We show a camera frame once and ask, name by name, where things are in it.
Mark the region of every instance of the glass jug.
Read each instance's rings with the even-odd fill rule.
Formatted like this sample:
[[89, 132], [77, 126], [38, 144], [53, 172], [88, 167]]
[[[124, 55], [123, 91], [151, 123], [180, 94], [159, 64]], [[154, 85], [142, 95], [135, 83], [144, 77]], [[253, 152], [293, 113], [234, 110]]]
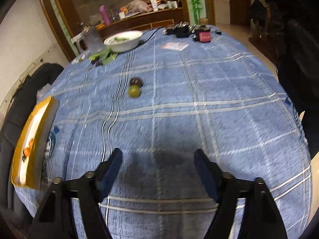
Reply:
[[90, 55], [97, 54], [106, 48], [95, 26], [85, 27], [76, 42], [79, 52], [83, 53], [84, 50], [80, 46], [80, 40], [84, 41]]

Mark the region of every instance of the floor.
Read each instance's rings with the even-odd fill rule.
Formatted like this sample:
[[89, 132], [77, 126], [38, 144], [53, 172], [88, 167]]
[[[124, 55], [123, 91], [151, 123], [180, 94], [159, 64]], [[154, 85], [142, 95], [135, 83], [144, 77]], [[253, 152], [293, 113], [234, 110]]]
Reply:
[[[268, 67], [269, 71], [278, 80], [277, 73], [276, 73], [276, 66], [248, 41], [248, 38], [252, 36], [252, 30], [244, 26], [228, 25], [228, 24], [217, 24], [217, 27], [219, 27], [222, 31], [225, 31], [228, 35], [230, 35], [234, 39], [244, 44], [251, 53], [257, 56], [264, 63], [264, 65]], [[302, 117], [303, 117], [303, 113], [301, 113], [301, 115], [299, 116], [300, 120], [302, 120]], [[312, 204], [311, 204], [311, 210], [310, 210], [308, 221], [310, 221], [313, 218], [317, 209], [319, 209], [319, 153], [312, 159], [311, 168], [312, 168]]]

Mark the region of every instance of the purple bottle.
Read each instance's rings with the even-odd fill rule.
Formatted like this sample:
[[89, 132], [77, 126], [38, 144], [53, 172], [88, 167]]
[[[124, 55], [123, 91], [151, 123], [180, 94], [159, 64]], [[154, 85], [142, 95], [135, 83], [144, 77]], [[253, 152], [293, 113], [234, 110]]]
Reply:
[[100, 13], [102, 15], [105, 25], [111, 24], [110, 17], [108, 16], [104, 5], [100, 7]]

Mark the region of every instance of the white bowl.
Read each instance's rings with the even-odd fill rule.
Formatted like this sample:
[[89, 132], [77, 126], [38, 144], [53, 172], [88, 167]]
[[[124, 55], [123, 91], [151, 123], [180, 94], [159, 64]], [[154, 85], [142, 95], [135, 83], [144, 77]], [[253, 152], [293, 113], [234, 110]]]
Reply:
[[[104, 41], [104, 45], [110, 47], [110, 49], [116, 53], [127, 52], [127, 51], [129, 51], [133, 48], [136, 48], [138, 46], [138, 43], [139, 43], [142, 35], [143, 35], [143, 32], [141, 32], [139, 30], [131, 30], [131, 31], [121, 32], [121, 33], [115, 34], [111, 37], [108, 37]], [[128, 38], [129, 40], [112, 42], [116, 37]]]

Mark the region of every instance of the blue gripper pad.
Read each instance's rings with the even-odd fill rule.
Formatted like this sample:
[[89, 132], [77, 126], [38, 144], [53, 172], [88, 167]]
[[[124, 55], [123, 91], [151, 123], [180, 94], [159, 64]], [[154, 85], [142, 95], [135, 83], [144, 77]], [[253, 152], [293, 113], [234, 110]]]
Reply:
[[98, 202], [102, 202], [103, 199], [109, 195], [121, 167], [122, 161], [122, 151], [118, 148], [115, 148], [110, 158], [106, 162], [101, 163], [103, 165], [100, 164], [102, 170], [98, 170], [100, 166], [98, 167], [96, 171], [97, 175], [99, 171], [105, 172], [106, 170], [105, 174], [95, 182], [95, 186], [98, 189]]
[[216, 163], [209, 161], [202, 149], [194, 154], [194, 163], [207, 194], [217, 203], [221, 202], [223, 173]]

